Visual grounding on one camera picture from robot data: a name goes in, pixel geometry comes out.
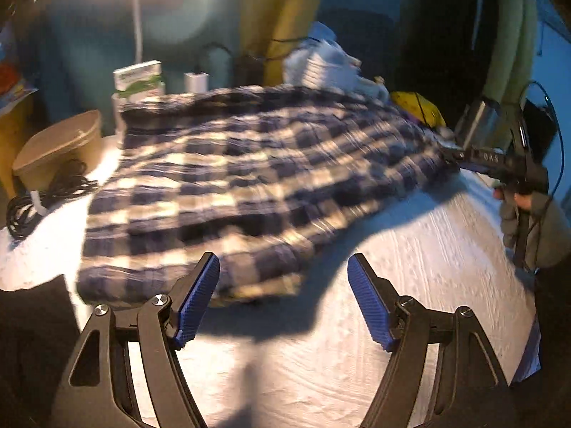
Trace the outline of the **right hand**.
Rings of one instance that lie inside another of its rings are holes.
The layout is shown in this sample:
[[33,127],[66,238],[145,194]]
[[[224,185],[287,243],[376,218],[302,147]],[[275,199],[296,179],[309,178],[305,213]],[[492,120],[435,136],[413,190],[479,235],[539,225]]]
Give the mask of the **right hand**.
[[494,198],[527,212],[530,212],[532,208],[532,194],[519,194],[509,191],[506,187],[495,188]]

